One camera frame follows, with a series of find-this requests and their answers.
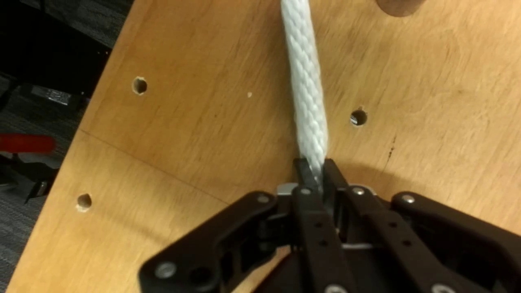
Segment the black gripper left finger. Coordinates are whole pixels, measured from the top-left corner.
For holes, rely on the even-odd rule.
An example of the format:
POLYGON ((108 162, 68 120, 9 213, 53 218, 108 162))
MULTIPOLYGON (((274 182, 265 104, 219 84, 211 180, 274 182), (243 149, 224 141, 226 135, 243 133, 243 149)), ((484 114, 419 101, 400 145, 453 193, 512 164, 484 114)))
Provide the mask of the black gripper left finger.
POLYGON ((230 293, 253 270, 289 254, 255 293, 325 293, 349 288, 349 272, 318 180, 304 158, 297 184, 279 197, 253 190, 151 255, 138 270, 141 293, 230 293))

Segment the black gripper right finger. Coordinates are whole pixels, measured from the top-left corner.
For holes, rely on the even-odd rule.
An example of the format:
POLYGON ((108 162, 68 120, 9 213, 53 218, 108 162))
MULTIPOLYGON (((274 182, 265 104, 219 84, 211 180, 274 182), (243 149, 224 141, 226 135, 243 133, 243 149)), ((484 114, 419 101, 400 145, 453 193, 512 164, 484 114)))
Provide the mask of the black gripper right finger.
POLYGON ((346 246, 383 259, 403 293, 521 293, 521 236, 416 192, 388 202, 322 166, 323 197, 346 246))

